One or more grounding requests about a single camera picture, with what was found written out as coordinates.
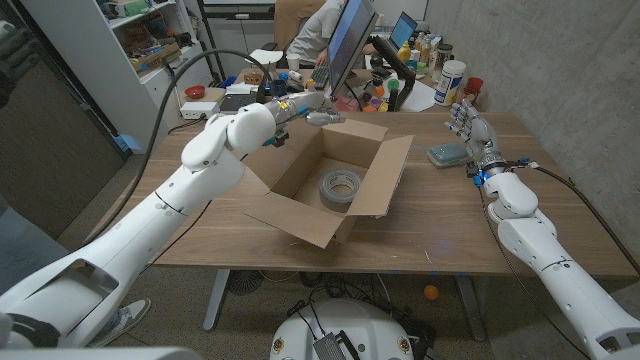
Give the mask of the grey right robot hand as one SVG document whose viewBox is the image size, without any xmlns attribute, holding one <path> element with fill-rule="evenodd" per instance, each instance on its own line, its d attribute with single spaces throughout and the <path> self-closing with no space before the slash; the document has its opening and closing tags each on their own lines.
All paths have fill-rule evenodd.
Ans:
<svg viewBox="0 0 640 360">
<path fill-rule="evenodd" d="M 466 145 L 469 158 L 488 176 L 504 172 L 507 162 L 501 155 L 498 136 L 489 122 L 466 99 L 454 103 L 450 110 L 451 122 L 445 127 Z"/>
</svg>

